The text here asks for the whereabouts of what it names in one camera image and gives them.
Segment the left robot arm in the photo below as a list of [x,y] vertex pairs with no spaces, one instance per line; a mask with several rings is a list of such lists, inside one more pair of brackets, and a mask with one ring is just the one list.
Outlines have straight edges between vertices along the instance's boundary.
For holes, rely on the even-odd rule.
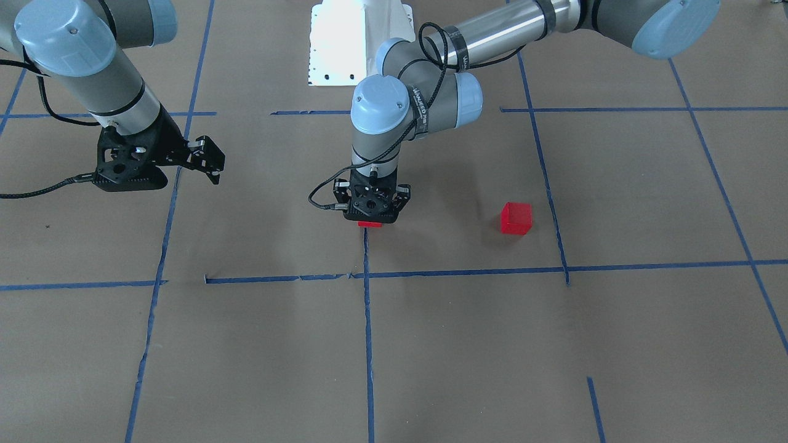
[[416,39],[391,38],[377,73],[355,87],[352,162],[332,174],[335,201],[315,204],[356,222],[389,224],[411,198],[397,180],[402,143],[478,120],[483,92],[475,68],[514,57],[529,43],[579,29],[656,60],[673,58],[709,28],[719,1],[511,1],[458,25],[426,22]]

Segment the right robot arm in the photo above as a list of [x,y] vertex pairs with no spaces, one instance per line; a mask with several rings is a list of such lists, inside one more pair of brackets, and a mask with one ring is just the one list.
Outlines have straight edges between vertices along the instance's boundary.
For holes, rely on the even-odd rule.
[[1,19],[2,50],[18,57],[2,64],[36,75],[49,115],[67,122],[51,109],[45,78],[56,79],[102,128],[95,171],[18,198],[86,182],[107,193],[157,190],[168,184],[163,166],[196,170],[219,184],[224,153],[209,137],[183,137],[126,54],[175,38],[172,2],[3,1]]

